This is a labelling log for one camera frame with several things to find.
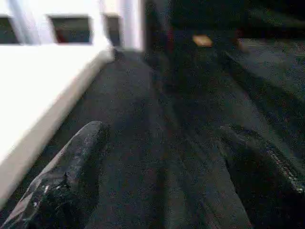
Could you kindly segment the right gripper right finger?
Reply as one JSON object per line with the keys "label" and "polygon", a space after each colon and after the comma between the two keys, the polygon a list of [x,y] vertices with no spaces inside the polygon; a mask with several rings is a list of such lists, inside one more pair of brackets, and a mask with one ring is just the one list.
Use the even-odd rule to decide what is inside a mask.
{"label": "right gripper right finger", "polygon": [[274,144],[243,126],[222,126],[222,154],[256,229],[305,227],[305,174]]}

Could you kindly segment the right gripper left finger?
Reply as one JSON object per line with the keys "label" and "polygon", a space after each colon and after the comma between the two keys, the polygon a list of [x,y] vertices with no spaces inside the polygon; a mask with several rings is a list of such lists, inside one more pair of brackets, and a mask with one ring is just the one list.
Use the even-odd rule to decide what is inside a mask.
{"label": "right gripper left finger", "polygon": [[28,186],[3,229],[84,229],[99,198],[100,164],[110,128],[80,129]]}

